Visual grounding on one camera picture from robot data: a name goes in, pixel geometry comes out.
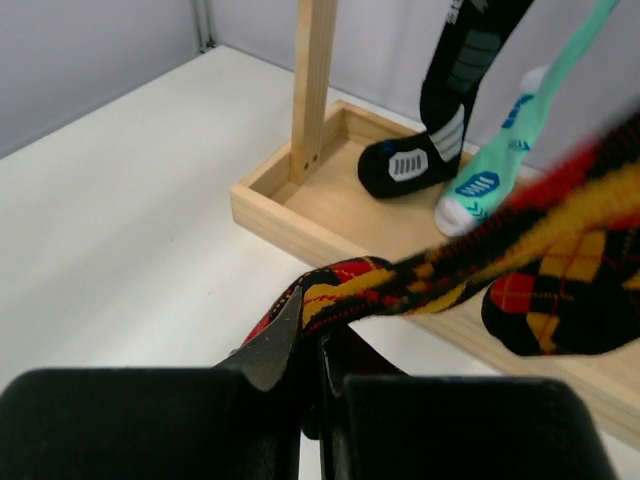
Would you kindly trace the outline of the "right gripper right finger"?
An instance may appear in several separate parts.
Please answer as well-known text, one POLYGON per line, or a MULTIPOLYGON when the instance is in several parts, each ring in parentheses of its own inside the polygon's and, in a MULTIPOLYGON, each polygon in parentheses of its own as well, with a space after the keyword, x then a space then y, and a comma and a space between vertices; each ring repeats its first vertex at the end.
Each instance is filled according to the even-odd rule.
POLYGON ((582 400, 545 377, 411 376, 341 329, 317 350, 326 479, 612 479, 582 400))

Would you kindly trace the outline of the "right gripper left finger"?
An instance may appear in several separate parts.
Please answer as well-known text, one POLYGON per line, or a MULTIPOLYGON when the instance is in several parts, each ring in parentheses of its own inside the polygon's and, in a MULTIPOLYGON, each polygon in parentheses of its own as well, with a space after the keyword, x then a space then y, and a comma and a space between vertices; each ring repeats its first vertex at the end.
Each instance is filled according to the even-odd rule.
POLYGON ((301 296, 208 368, 39 369, 1 395, 5 479, 294 479, 301 296))

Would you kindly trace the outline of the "mint green white sock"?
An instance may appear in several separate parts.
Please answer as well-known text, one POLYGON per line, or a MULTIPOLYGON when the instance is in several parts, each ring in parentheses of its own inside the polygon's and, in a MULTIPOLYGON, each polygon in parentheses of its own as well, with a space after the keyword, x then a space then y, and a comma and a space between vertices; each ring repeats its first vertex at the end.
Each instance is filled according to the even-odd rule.
POLYGON ((522 77, 520 97, 499 132, 476 152, 438 200, 434 219, 443 235, 456 237, 468 232, 511 193, 523 160, 545 126, 557 90, 616 6, 615 1, 595 2, 555 60, 522 77))

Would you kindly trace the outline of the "red yellow argyle sock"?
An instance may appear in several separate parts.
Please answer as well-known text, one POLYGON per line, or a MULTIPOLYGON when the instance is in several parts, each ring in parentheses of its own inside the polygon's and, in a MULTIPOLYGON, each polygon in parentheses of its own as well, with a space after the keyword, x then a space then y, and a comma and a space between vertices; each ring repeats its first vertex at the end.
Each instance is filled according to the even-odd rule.
POLYGON ((302 296, 300 334, 311 339, 368 316, 449 310, 555 244, 594 230, 639 231, 639 117, 628 116, 518 189, 468 233, 398 262, 356 257, 309 271, 255 327, 261 333, 291 293, 302 296))

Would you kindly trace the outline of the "black sock blue accents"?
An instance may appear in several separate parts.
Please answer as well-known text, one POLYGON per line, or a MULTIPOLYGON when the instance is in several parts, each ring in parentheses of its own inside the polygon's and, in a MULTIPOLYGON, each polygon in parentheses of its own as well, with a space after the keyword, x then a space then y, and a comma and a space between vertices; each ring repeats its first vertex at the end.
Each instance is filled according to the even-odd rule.
POLYGON ((375 199, 391 199, 452 180, 478 90, 530 9, 524 0, 453 1, 421 87, 425 130, 361 153, 358 179, 375 199))

